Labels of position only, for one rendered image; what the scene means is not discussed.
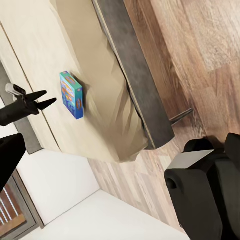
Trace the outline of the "board game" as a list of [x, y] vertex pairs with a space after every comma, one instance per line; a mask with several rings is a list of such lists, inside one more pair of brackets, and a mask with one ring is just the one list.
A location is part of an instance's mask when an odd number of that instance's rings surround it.
[[83, 115], [83, 86], [68, 72], [59, 73], [62, 101], [76, 120]]

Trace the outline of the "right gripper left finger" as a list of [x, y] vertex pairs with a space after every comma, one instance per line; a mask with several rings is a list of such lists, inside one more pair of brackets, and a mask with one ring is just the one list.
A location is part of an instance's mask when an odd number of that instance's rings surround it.
[[26, 153], [21, 133], [0, 138], [0, 193]]

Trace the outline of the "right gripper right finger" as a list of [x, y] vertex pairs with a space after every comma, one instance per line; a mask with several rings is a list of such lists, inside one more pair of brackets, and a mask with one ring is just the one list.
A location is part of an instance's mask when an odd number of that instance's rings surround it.
[[229, 133], [227, 135], [224, 151], [240, 173], [240, 135]]

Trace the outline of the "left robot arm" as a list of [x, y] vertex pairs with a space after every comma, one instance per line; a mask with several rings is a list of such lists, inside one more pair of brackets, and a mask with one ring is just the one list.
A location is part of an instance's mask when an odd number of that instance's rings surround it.
[[0, 109], [0, 126], [5, 127], [13, 122], [17, 122], [29, 115], [39, 115], [39, 110], [44, 110], [57, 101], [52, 98], [38, 103], [36, 100], [44, 96], [47, 91], [41, 90], [27, 94], [26, 91], [13, 83], [6, 85], [6, 91], [13, 94], [14, 103]]

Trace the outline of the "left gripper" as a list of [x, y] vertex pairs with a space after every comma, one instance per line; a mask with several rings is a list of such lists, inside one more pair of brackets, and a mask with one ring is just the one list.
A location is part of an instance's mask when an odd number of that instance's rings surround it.
[[47, 93], [46, 90], [41, 90], [25, 95], [17, 96], [17, 102], [11, 103], [5, 107], [5, 113], [13, 122], [17, 122], [29, 115], [39, 115], [39, 110], [44, 110], [57, 101], [57, 98], [52, 98], [38, 103], [36, 100]]

